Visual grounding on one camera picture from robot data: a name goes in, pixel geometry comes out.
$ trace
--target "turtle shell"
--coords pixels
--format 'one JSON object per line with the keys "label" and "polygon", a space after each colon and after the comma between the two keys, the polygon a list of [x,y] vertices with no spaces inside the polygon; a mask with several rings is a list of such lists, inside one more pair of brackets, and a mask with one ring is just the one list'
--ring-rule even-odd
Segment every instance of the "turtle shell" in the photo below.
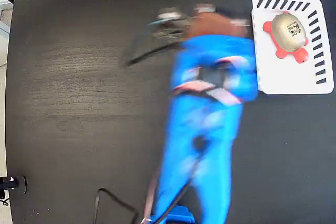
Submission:
{"label": "turtle shell", "polygon": [[306,42],[306,31],[302,23],[290,13],[275,16],[271,29],[276,42],[287,52],[299,50]]}

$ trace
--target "black table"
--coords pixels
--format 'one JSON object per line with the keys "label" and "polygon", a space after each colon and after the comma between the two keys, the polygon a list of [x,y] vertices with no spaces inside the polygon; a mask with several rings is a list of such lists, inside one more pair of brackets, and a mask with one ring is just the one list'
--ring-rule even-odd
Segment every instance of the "black table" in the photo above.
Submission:
{"label": "black table", "polygon": [[[321,1],[334,54],[336,2]],[[99,187],[143,208],[162,154],[173,58],[129,70],[117,58],[158,9],[199,2],[251,9],[251,0],[15,0],[7,166],[29,179],[29,192],[10,194],[14,224],[91,223]],[[335,93],[261,94],[246,105],[227,223],[334,223],[335,121]],[[128,223],[105,201],[100,223]]]}

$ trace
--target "red toy turtle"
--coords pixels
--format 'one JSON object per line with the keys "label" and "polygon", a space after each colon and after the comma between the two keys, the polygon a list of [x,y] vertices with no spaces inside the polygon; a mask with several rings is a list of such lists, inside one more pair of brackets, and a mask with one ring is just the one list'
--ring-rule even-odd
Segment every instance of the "red toy turtle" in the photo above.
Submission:
{"label": "red toy turtle", "polygon": [[283,59],[293,55],[298,63],[308,60],[308,53],[303,48],[308,44],[305,29],[299,19],[284,12],[275,16],[272,21],[264,23],[264,31],[269,33],[277,47],[276,56]]}

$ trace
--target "floor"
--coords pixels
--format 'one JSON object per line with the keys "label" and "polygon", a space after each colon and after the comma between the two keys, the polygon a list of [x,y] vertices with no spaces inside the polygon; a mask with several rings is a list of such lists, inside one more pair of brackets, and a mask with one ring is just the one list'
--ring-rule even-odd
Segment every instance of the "floor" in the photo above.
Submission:
{"label": "floor", "polygon": [[[11,23],[12,10],[3,10],[0,20],[8,25]],[[0,66],[0,176],[7,176],[6,147],[5,147],[5,90],[6,90],[7,64]],[[12,215],[10,206],[0,204],[0,223],[11,224]]]}

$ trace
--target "white plastic tray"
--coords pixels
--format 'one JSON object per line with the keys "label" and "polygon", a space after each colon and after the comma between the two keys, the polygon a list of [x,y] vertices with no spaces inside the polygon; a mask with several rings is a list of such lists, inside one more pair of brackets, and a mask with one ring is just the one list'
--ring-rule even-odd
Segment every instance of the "white plastic tray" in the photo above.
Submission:
{"label": "white plastic tray", "polygon": [[[320,0],[252,0],[259,90],[266,94],[323,94],[334,88],[329,39]],[[305,28],[309,59],[298,64],[292,55],[279,59],[276,46],[263,30],[284,11],[295,15]]]}

